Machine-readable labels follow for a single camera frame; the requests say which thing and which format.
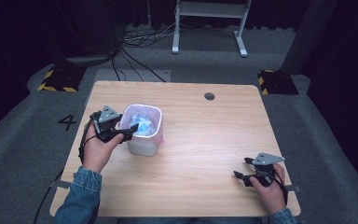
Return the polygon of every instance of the denim sleeve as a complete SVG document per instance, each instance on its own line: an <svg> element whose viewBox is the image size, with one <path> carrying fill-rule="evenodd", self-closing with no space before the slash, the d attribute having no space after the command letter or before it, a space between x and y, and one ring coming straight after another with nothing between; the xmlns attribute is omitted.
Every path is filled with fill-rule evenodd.
<svg viewBox="0 0 358 224"><path fill-rule="evenodd" d="M89 223L101 198L102 176L79 167L54 223Z"/></svg>
<svg viewBox="0 0 358 224"><path fill-rule="evenodd" d="M271 224L297 224L290 209L285 208L270 216Z"/></svg>

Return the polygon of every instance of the wooden table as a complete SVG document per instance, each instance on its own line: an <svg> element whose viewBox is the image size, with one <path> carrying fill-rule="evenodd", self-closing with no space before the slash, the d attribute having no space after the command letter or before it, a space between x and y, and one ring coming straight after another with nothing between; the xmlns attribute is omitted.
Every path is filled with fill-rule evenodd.
<svg viewBox="0 0 358 224"><path fill-rule="evenodd" d="M214 100L205 99L211 92ZM81 165L78 147L90 114L109 105L154 105L163 113L165 143L155 156L131 154L119 145L102 171L101 217L262 217L267 211L254 188L233 171L254 172L244 162L259 152L281 156L257 87L250 85L116 82L95 83L62 180ZM285 184L290 185L286 172ZM68 189L57 189L54 216ZM300 207L289 192L288 207Z"/></svg>

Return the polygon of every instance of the person's left hand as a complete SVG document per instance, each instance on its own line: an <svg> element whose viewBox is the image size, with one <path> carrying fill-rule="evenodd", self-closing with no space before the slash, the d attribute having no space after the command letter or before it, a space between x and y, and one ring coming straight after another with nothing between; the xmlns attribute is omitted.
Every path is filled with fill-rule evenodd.
<svg viewBox="0 0 358 224"><path fill-rule="evenodd" d="M86 139L91 138L95 134L95 126L91 123L86 134ZM101 170L109 162L113 149L121 142L123 137L124 135L120 133L107 143L104 143L96 136L91 138L84 146L83 167L100 174Z"/></svg>

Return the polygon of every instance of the yellow and black hazard tape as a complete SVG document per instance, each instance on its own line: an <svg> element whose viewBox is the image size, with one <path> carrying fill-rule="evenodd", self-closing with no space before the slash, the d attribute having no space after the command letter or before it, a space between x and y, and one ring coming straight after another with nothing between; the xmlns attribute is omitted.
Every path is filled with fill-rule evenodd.
<svg viewBox="0 0 358 224"><path fill-rule="evenodd" d="M72 68L69 73L58 72L51 67L40 84L39 91L78 91L87 68Z"/></svg>
<svg viewBox="0 0 358 224"><path fill-rule="evenodd" d="M296 85L290 75L283 73L281 70L262 70L258 72L257 77L263 95L298 95Z"/></svg>

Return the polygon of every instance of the white plastic bin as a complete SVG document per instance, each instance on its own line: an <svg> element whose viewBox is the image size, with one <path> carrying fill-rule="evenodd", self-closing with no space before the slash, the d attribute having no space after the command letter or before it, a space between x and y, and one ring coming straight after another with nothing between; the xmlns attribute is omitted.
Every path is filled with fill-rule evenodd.
<svg viewBox="0 0 358 224"><path fill-rule="evenodd" d="M162 134L162 112L159 108L152 105L129 105L121 118L120 129L129 129L132 116L138 114L148 117L152 121L155 131L150 135L134 133L132 140L127 141L127 145L133 154L153 156L157 153L158 147L164 143Z"/></svg>

